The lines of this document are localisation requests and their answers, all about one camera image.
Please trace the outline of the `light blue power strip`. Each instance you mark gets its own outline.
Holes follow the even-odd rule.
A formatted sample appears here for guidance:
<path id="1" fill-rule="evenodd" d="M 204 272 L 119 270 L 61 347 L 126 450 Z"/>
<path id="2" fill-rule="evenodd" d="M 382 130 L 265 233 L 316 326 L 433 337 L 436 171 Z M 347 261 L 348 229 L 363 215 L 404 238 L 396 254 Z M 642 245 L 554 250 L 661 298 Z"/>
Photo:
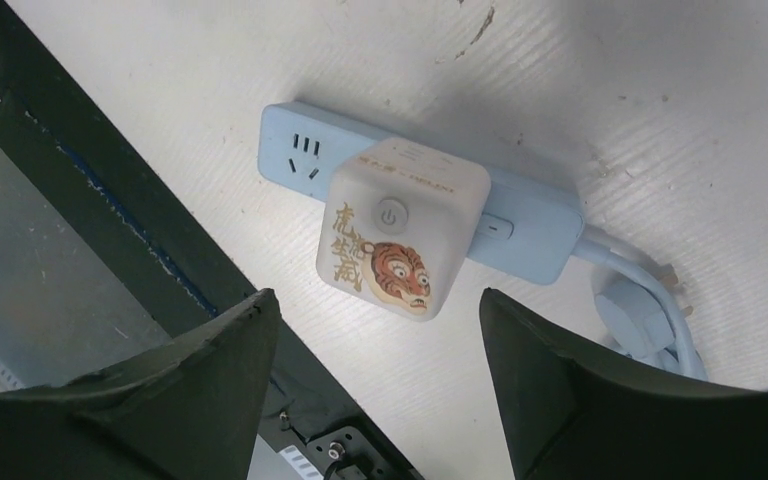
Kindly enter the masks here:
<path id="1" fill-rule="evenodd" d="M 267 180 L 325 201 L 346 159 L 391 132 L 302 102 L 266 106 L 257 164 Z M 579 198 L 492 165 L 492 188 L 468 256 L 537 285 L 554 283 L 572 256 L 585 219 Z"/>

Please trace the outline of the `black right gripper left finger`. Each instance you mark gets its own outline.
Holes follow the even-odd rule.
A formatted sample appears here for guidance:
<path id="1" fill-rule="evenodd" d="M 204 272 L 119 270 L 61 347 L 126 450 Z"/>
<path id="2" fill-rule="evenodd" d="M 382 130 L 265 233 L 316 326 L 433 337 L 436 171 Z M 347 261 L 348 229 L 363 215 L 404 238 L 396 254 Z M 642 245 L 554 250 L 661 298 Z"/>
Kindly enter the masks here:
<path id="1" fill-rule="evenodd" d="M 243 479 L 282 322 L 263 289 L 60 387 L 0 393 L 0 479 Z"/>

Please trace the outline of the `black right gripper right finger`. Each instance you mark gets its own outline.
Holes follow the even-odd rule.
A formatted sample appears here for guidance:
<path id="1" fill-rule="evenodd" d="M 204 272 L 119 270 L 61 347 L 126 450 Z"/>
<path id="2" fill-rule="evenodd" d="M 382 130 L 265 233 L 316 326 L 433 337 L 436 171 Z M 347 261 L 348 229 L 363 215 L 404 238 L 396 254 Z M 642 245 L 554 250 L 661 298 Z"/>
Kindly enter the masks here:
<path id="1" fill-rule="evenodd" d="M 768 391 L 621 356 L 488 288 L 479 319 L 518 479 L 768 479 Z"/>

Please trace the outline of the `white cube socket adapter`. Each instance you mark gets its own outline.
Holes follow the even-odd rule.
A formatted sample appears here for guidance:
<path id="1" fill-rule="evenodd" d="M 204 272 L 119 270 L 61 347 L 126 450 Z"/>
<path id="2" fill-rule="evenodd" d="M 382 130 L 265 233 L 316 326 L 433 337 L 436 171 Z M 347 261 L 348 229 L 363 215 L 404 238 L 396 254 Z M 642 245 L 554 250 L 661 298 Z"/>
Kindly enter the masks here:
<path id="1" fill-rule="evenodd" d="M 492 181 L 473 161 L 391 137 L 332 174 L 316 256 L 329 286 L 407 319 L 436 317 Z"/>

